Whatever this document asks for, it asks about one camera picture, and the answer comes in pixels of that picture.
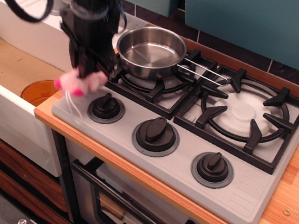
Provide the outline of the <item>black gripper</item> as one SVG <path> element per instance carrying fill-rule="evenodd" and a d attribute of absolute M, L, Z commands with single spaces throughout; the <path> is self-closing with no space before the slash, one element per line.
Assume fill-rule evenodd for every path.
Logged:
<path fill-rule="evenodd" d="M 71 66 L 79 69 L 80 79 L 93 72 L 113 76 L 118 58 L 112 46 L 114 34 L 106 20 L 85 20 L 75 15 L 70 8 L 61 10 L 60 16 L 61 29 L 69 37 Z"/>

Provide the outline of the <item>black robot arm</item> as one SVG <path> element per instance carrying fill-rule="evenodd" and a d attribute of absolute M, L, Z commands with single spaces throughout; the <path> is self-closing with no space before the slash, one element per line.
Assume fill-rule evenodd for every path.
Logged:
<path fill-rule="evenodd" d="M 81 79 L 93 72 L 112 73 L 117 63 L 112 40 L 122 12 L 119 0 L 71 0 L 70 6 L 60 11 L 61 28 L 69 37 L 71 64 Z"/>

